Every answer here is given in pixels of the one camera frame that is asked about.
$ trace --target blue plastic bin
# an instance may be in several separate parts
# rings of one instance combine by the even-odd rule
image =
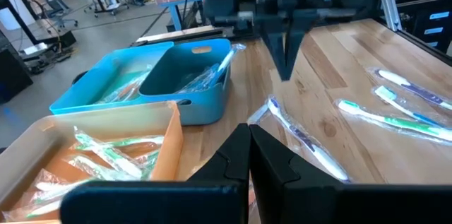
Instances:
[[[148,102],[187,100],[184,101],[185,104],[178,105],[182,125],[216,122],[225,111],[229,95],[230,67],[220,77],[219,83],[207,90],[174,93],[202,73],[206,67],[221,63],[230,50],[231,43],[226,39],[175,45],[167,50],[148,74],[139,92]]]
[[[138,96],[130,101],[94,104],[103,95],[113,91],[114,87],[132,78],[140,70],[145,70],[147,65],[154,66],[172,46],[174,46],[173,42],[163,42],[156,45],[119,49],[107,54],[56,100],[50,106],[50,111],[53,114],[67,114],[149,102]],[[136,73],[120,75],[132,66],[137,70]]]

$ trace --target cardboard box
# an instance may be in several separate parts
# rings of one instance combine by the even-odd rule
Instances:
[[[2,212],[21,206],[20,199],[24,192],[36,191],[31,184],[43,168],[68,182],[89,177],[62,160],[64,156],[80,153],[69,150],[76,142],[73,126],[103,141],[164,134],[165,139],[152,173],[152,180],[174,179],[184,142],[179,110],[175,102],[49,116],[35,122],[0,154]],[[142,147],[132,153],[124,152],[135,157],[149,151],[150,149]],[[90,158],[101,164],[98,161],[100,159],[93,153],[82,153],[89,154]],[[57,223],[58,214],[57,211],[48,213],[31,219],[31,223]]]

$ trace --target floor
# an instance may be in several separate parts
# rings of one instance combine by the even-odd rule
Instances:
[[[33,76],[33,85],[0,105],[0,148],[9,146],[36,120],[50,115],[49,106],[71,86],[80,72],[91,68],[111,51],[128,47],[144,34],[167,32],[166,25],[170,21],[170,14],[156,4],[131,5],[130,9],[121,7],[116,16],[103,13],[95,18],[92,11],[83,12],[90,0],[64,1],[72,9],[67,18],[79,22],[77,28],[70,25],[77,39],[74,45],[76,53],[44,73]],[[48,35],[39,25],[30,25],[30,29],[36,37]],[[6,31],[1,24],[0,30],[16,49],[31,45],[21,30]]]

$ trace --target metal stand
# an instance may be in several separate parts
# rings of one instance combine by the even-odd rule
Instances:
[[[396,0],[381,0],[381,4],[383,5],[383,11],[388,27],[394,32],[402,30],[402,23],[400,22],[400,17],[398,15]]]

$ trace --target robotic arm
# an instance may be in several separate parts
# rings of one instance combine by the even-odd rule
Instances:
[[[378,5],[379,0],[206,0],[204,11],[214,26],[259,34],[287,81],[303,37],[315,25],[371,18],[379,14]]]

